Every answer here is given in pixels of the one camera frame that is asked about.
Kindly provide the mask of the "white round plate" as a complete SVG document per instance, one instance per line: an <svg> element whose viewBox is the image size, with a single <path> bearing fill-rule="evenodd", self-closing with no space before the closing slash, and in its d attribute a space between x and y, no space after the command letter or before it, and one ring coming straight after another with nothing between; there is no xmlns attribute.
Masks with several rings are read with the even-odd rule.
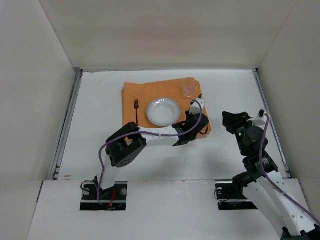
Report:
<svg viewBox="0 0 320 240"><path fill-rule="evenodd" d="M147 107L148 120L158 127L168 127L176 123L181 116L180 106L171 98L157 98Z"/></svg>

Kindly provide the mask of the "orange cloth placemat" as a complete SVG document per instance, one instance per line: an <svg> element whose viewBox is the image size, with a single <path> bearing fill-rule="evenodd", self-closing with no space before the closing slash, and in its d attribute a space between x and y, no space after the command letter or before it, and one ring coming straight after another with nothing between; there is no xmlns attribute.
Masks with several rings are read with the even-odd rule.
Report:
<svg viewBox="0 0 320 240"><path fill-rule="evenodd" d="M122 122L126 125L129 122L136 122L136 111L134 99L138 99L138 125L144 128L155 128L147 118L147 107L155 99L170 98L176 101L180 107L181 115L177 122L186 119L185 111L191 105L191 100L196 99L201 93L201 85L197 81L197 86L192 97L185 97L182 91L182 81L184 78L165 81L156 81L143 84L124 83L122 90Z"/></svg>

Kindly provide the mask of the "clear drinking glass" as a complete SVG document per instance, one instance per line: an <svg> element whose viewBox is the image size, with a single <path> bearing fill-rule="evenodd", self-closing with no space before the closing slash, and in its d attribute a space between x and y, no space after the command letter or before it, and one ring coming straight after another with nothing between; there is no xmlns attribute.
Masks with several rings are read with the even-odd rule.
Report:
<svg viewBox="0 0 320 240"><path fill-rule="evenodd" d="M182 93L185 97L191 98L196 90L197 81L194 78L184 78L182 80Z"/></svg>

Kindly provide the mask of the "black fork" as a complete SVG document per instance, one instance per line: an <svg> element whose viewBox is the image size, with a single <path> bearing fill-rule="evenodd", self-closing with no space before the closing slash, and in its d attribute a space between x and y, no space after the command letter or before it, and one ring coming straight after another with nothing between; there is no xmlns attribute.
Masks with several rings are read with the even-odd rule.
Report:
<svg viewBox="0 0 320 240"><path fill-rule="evenodd" d="M139 117L138 117L138 109L139 109L139 100L137 98L135 98L133 100L133 104L134 104L134 109L135 109L135 122L136 125L139 125Z"/></svg>

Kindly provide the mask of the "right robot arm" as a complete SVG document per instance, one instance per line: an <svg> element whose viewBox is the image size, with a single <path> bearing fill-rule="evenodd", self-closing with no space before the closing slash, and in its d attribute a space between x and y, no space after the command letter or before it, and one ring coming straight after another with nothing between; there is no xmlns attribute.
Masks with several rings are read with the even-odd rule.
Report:
<svg viewBox="0 0 320 240"><path fill-rule="evenodd" d="M318 240L320 221L288 190L279 168L266 152L269 113L222 112L222 125L235 135L245 172L233 177L235 192L250 200L282 240Z"/></svg>

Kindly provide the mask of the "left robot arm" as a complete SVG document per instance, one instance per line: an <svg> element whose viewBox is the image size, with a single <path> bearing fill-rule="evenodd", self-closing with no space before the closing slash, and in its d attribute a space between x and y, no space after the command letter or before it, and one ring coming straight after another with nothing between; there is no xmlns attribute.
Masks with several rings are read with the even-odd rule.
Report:
<svg viewBox="0 0 320 240"><path fill-rule="evenodd" d="M209 125L203 113L187 114L185 121L164 128L144 128L129 122L110 136L99 149L101 173L94 179L97 190L105 191L115 185L116 174L106 173L108 168L123 168L131 164L146 147L177 147L196 140Z"/></svg>

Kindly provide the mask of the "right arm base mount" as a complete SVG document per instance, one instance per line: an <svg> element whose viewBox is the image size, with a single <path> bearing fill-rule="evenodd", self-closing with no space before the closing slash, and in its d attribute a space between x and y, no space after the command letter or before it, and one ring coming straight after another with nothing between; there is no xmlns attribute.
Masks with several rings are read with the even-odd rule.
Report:
<svg viewBox="0 0 320 240"><path fill-rule="evenodd" d="M257 210L246 197L235 190L232 181L216 181L214 197L220 211Z"/></svg>

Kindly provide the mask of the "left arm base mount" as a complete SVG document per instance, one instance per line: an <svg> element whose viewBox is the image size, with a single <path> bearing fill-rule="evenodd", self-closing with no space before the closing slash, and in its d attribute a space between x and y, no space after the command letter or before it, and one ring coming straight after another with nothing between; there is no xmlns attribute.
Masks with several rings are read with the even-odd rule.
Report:
<svg viewBox="0 0 320 240"><path fill-rule="evenodd" d="M99 191L97 199L98 179L85 180L81 183L82 196L81 211L125 211L127 207L128 182L116 181L115 185L106 190Z"/></svg>

